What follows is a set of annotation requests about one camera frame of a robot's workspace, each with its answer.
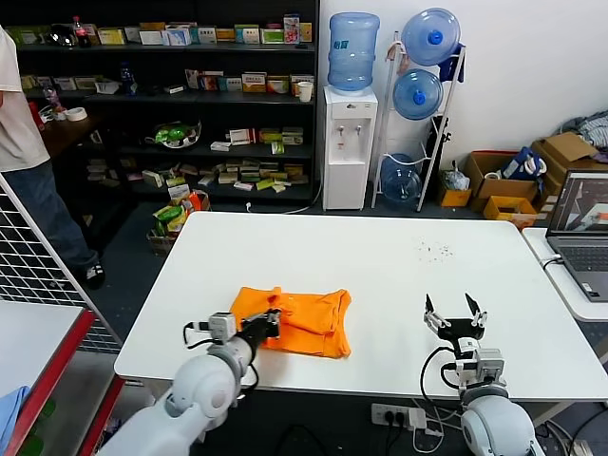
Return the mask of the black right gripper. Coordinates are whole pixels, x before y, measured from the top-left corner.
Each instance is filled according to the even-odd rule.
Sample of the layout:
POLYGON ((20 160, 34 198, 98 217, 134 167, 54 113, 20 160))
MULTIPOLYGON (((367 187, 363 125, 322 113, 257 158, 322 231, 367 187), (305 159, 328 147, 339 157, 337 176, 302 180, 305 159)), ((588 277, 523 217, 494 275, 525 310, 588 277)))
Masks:
POLYGON ((480 348, 485 334, 487 312, 469 294, 465 295, 472 319, 449 319, 440 316, 434 309, 429 294, 426 294, 424 322, 438 337, 451 344, 456 356, 471 356, 480 348))

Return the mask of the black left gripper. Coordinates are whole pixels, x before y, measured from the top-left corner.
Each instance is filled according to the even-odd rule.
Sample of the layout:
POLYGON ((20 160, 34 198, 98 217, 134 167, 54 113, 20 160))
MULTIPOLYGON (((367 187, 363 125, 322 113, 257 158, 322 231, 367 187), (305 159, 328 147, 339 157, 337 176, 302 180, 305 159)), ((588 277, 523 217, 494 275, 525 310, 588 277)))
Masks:
POLYGON ((264 313, 250 315, 243 319, 238 336, 243 340, 266 340, 280 335, 280 309, 269 309, 264 313))

